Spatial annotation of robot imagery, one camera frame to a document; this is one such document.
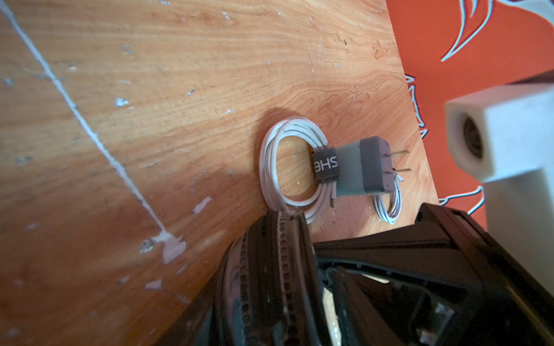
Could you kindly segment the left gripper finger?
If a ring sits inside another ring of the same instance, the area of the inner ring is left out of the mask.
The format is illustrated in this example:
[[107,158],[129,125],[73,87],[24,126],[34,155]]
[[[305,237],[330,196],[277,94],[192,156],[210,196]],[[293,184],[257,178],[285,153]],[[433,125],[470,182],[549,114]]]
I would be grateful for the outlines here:
[[553,296],[467,213],[319,242],[343,345],[552,345]]

